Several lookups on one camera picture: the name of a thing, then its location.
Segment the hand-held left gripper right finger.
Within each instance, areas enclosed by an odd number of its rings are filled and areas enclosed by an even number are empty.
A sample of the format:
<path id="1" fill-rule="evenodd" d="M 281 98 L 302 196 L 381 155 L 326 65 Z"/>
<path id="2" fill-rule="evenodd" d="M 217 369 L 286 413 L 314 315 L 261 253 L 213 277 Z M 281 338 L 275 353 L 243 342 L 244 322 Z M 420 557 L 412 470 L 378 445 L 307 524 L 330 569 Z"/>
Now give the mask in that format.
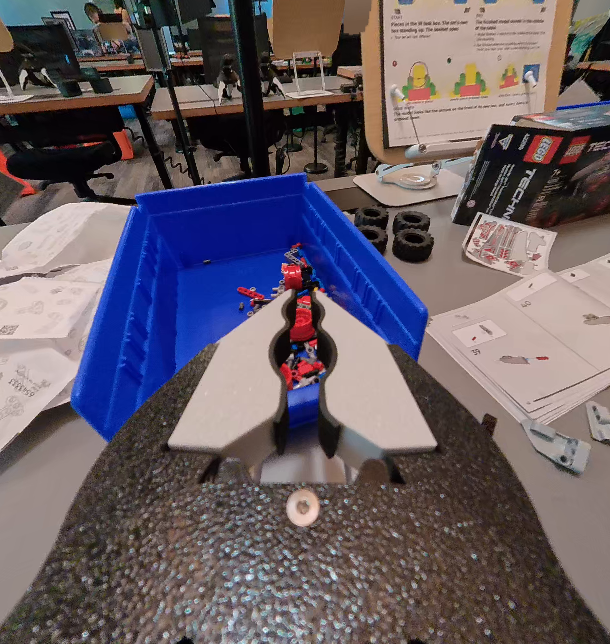
<path id="1" fill-rule="evenodd" d="M 389 344 L 330 297 L 312 295 L 318 357 L 318 440 L 347 466 L 437 446 Z"/>

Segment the blue plastic bin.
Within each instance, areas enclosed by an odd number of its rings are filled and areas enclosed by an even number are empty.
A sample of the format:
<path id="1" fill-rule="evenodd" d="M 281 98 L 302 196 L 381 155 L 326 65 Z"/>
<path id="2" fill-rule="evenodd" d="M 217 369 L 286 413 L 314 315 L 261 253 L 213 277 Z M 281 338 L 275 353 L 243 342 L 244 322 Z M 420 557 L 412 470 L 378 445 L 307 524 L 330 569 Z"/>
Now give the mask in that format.
<path id="1" fill-rule="evenodd" d="M 208 344 L 247 320 L 240 287 L 269 296 L 295 244 L 325 293 L 418 359 L 427 307 L 306 175 L 141 193 L 101 294 L 71 394 L 109 441 Z"/>

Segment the pile of toy bricks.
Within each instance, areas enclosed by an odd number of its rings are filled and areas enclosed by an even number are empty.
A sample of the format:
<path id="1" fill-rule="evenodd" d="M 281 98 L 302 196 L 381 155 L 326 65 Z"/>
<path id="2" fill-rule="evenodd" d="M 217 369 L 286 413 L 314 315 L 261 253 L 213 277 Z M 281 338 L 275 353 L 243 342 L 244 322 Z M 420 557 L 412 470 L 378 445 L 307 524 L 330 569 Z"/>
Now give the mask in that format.
<path id="1" fill-rule="evenodd" d="M 262 295 L 256 287 L 240 286 L 238 294 L 246 300 L 239 303 L 239 311 L 248 318 L 267 307 L 287 290 L 297 294 L 295 322 L 290 329 L 290 351 L 280 366 L 287 390 L 300 390 L 318 384 L 327 368 L 318 355 L 318 334 L 315 331 L 312 299 L 313 292 L 324 293 L 315 269 L 303 253 L 301 243 L 293 244 L 281 263 L 281 278 L 269 296 Z"/>

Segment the grey wedge toy panel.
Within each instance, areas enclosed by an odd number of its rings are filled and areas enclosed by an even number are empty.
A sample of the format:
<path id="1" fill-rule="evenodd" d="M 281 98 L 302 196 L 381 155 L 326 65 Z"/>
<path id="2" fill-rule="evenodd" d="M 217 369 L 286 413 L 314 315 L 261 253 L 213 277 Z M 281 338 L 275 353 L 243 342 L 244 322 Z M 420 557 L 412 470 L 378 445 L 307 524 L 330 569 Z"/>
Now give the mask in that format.
<path id="1" fill-rule="evenodd" d="M 558 433 L 532 419 L 522 420 L 521 426 L 536 452 L 575 475 L 585 471 L 591 453 L 588 442 Z"/>

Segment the small grey toy piece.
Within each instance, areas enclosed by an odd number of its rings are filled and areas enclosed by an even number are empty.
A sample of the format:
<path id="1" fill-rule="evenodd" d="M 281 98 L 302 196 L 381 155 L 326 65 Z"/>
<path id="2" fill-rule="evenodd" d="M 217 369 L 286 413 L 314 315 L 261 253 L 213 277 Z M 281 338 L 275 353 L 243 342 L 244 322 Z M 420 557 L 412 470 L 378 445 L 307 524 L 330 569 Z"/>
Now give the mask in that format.
<path id="1" fill-rule="evenodd" d="M 591 437 L 596 442 L 610 445 L 610 411 L 589 400 L 585 403 Z"/>

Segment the white paper bag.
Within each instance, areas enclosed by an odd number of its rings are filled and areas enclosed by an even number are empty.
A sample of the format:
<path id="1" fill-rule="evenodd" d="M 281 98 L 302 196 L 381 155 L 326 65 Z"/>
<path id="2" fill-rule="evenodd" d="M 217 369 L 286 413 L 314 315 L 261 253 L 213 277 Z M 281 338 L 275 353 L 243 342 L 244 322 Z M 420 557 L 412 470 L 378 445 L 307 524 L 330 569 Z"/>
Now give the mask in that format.
<path id="1" fill-rule="evenodd" d="M 0 340 L 0 455 L 43 411 L 70 401 L 88 332 Z"/>
<path id="2" fill-rule="evenodd" d="M 66 204 L 41 215 L 3 249 L 0 279 L 111 259 L 131 207 Z"/>
<path id="3" fill-rule="evenodd" d="M 74 338 L 97 309 L 112 259 L 0 286 L 0 340 Z"/>

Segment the black toy set box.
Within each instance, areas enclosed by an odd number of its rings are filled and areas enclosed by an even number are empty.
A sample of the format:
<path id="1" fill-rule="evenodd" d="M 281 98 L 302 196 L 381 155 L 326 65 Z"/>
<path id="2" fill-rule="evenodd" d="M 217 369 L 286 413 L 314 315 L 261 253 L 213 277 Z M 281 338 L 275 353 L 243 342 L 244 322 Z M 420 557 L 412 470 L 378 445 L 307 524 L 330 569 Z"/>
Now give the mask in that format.
<path id="1" fill-rule="evenodd" d="M 492 125 L 451 219 L 478 214 L 548 229 L 610 213 L 610 101 Z"/>

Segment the printed instruction sheet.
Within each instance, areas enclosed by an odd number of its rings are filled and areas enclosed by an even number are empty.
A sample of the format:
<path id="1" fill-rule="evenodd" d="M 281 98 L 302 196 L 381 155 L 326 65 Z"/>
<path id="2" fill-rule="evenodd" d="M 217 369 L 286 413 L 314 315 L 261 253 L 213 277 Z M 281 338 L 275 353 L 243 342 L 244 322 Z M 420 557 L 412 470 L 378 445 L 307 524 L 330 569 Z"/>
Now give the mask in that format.
<path id="1" fill-rule="evenodd" d="M 541 111 L 555 16 L 555 1 L 380 1 L 384 147 Z"/>

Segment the black office chair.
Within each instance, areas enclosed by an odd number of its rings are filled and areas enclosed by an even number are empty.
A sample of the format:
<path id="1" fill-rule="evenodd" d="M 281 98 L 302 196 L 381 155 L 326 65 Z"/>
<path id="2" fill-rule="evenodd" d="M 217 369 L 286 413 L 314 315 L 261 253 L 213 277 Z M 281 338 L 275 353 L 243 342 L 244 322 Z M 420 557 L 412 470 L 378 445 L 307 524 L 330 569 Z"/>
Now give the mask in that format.
<path id="1" fill-rule="evenodd" d="M 41 181 L 45 187 L 69 183 L 75 195 L 88 202 L 134 205 L 133 198 L 102 196 L 89 185 L 93 178 L 113 179 L 112 173 L 99 173 L 99 169 L 121 159 L 121 148 L 111 141 L 71 148 L 30 148 L 11 155 L 7 170 L 18 179 Z"/>

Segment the tan display board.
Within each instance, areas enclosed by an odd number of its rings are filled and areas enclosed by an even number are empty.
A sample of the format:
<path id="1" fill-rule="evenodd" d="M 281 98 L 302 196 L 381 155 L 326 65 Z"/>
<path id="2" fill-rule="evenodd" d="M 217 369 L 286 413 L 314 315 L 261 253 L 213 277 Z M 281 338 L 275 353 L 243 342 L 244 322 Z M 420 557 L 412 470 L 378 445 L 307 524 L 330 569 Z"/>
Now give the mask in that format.
<path id="1" fill-rule="evenodd" d="M 529 107 L 526 113 L 552 111 L 557 107 L 562 69 L 567 50 L 568 28 L 572 17 L 574 1 L 555 1 L 555 15 L 552 27 L 551 47 L 546 63 L 545 99 L 542 108 Z M 405 147 L 387 148 L 384 146 L 384 127 L 386 124 L 381 1 L 372 1 L 365 30 L 361 34 L 363 69 L 364 133 L 367 147 L 377 160 L 396 165 L 407 162 Z"/>

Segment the wood-edged table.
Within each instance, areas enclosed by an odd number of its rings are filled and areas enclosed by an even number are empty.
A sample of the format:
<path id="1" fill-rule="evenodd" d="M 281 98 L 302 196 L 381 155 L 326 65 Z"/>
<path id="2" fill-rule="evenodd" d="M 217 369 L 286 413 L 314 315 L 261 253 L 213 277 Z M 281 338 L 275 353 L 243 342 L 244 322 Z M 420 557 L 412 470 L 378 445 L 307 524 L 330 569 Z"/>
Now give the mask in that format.
<path id="1" fill-rule="evenodd" d="M 267 149 L 282 139 L 289 126 L 285 110 L 303 108 L 305 116 L 294 118 L 293 125 L 303 129 L 310 125 L 317 135 L 317 107 L 330 106 L 337 128 L 334 177 L 340 178 L 346 175 L 346 148 L 350 123 L 357 121 L 359 131 L 362 131 L 363 96 L 359 91 L 343 92 L 342 79 L 338 76 L 327 76 L 326 81 L 332 83 L 333 91 L 323 96 L 295 93 L 295 97 L 290 97 L 277 93 L 263 98 L 264 116 L 255 124 L 252 136 L 248 134 L 242 94 L 234 90 L 231 99 L 220 99 L 220 91 L 213 85 L 174 88 L 180 117 L 173 108 L 170 90 L 161 88 L 153 100 L 151 116 L 155 120 L 173 122 L 174 132 L 179 141 L 182 134 L 180 126 L 186 122 L 191 137 L 205 149 L 216 152 L 214 160 L 224 156 L 237 157 L 241 172 L 228 179 L 234 181 L 253 177 L 253 166 L 250 165 L 252 139 L 258 141 L 259 137 L 262 137 Z"/>
<path id="2" fill-rule="evenodd" d="M 149 75 L 110 78 L 110 93 L 95 93 L 82 83 L 82 94 L 64 97 L 47 88 L 19 93 L 19 101 L 0 103 L 0 144 L 15 142 L 99 141 L 124 128 L 119 107 L 132 106 L 141 134 L 164 189 L 173 187 L 146 112 L 155 93 Z"/>

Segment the black tripod stand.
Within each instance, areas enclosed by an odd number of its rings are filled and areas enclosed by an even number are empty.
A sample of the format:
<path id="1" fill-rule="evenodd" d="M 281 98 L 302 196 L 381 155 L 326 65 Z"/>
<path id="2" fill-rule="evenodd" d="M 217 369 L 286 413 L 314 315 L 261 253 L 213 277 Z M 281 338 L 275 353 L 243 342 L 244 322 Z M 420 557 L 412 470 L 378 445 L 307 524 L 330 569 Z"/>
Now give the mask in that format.
<path id="1" fill-rule="evenodd" d="M 194 149 L 188 136 L 188 131 L 185 126 L 185 121 L 181 113 L 177 94 L 175 92 L 175 86 L 173 84 L 172 62 L 168 54 L 165 38 L 163 37 L 163 27 L 170 26 L 171 14 L 168 10 L 169 7 L 165 1 L 150 1 L 149 5 L 150 17 L 148 20 L 156 43 L 156 49 L 161 60 L 162 73 L 170 102 L 172 104 L 173 114 L 175 115 L 175 122 L 177 123 L 180 133 L 181 149 L 183 156 L 185 157 L 188 174 L 193 185 L 201 185 L 202 181 L 197 168 Z"/>

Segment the black pole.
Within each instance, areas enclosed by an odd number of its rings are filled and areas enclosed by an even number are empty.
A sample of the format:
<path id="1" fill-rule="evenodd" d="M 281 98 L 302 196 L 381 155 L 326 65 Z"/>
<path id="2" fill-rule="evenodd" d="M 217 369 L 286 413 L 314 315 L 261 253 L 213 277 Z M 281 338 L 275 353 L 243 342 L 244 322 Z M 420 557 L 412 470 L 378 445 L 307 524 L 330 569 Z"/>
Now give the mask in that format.
<path id="1" fill-rule="evenodd" d="M 268 144 L 264 125 L 253 3 L 251 1 L 229 1 L 229 7 L 234 43 L 239 59 L 239 76 L 252 173 L 256 178 L 269 176 Z"/>

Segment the tan cardboard panel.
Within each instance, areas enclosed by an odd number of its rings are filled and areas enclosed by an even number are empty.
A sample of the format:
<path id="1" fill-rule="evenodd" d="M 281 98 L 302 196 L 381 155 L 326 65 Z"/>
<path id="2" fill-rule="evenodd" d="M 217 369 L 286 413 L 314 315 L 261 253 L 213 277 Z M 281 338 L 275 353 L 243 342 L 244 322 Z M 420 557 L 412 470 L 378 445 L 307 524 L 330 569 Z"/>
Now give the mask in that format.
<path id="1" fill-rule="evenodd" d="M 274 54 L 279 59 L 303 52 L 331 57 L 339 42 L 344 6 L 345 1 L 273 1 Z"/>

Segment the black monitor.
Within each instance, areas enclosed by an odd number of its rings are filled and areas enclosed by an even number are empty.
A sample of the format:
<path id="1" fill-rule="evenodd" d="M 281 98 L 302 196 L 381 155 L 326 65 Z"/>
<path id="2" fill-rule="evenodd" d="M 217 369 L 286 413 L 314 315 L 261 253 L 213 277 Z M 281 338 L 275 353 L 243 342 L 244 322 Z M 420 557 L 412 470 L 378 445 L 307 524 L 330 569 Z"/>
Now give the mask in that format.
<path id="1" fill-rule="evenodd" d="M 72 34 L 64 22 L 45 25 L 8 26 L 12 54 L 18 70 L 54 72 L 65 80 L 79 81 L 83 74 L 75 55 Z"/>

